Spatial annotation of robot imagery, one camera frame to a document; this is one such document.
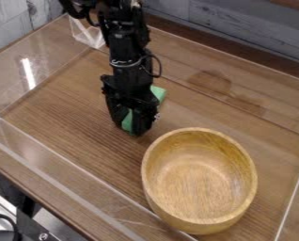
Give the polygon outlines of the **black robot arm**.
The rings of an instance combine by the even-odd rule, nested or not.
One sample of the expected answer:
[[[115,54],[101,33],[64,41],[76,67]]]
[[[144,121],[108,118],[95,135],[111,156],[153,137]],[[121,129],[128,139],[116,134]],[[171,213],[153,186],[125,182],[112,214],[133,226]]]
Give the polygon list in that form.
[[[151,41],[140,0],[59,0],[71,17],[100,29],[109,48],[112,73],[100,76],[101,92],[116,126],[131,121],[129,132],[141,136],[159,114],[159,98],[151,90],[160,73],[147,45]]]

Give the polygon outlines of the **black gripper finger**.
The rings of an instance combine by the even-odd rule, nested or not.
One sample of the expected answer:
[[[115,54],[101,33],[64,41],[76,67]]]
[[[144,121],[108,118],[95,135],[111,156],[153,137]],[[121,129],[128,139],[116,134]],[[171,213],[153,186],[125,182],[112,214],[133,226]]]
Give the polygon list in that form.
[[[132,134],[141,136],[156,121],[159,108],[155,105],[139,105],[132,109]]]
[[[120,99],[107,96],[105,103],[111,115],[111,119],[117,127],[121,126],[121,122],[128,114],[128,107],[125,102]]]

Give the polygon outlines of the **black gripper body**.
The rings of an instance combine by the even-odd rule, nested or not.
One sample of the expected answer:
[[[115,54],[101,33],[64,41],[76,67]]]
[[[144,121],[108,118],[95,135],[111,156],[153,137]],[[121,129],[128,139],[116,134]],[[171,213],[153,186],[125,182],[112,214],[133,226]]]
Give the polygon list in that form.
[[[103,93],[125,102],[127,107],[136,106],[135,99],[148,100],[148,92],[153,84],[153,63],[151,59],[136,61],[112,59],[113,73],[103,74]]]

